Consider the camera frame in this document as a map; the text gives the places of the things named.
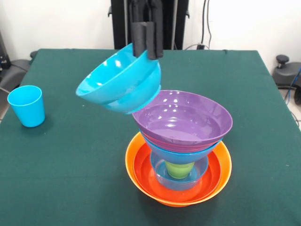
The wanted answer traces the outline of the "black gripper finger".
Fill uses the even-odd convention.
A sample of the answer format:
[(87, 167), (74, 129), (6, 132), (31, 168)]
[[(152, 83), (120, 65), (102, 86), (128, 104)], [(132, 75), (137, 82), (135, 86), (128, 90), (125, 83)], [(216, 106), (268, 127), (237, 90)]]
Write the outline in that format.
[(145, 0), (129, 1), (129, 18), (133, 55), (139, 57), (146, 50), (145, 26), (148, 16)]
[(145, 1), (146, 48), (148, 58), (157, 60), (163, 56), (163, 7), (160, 0)]

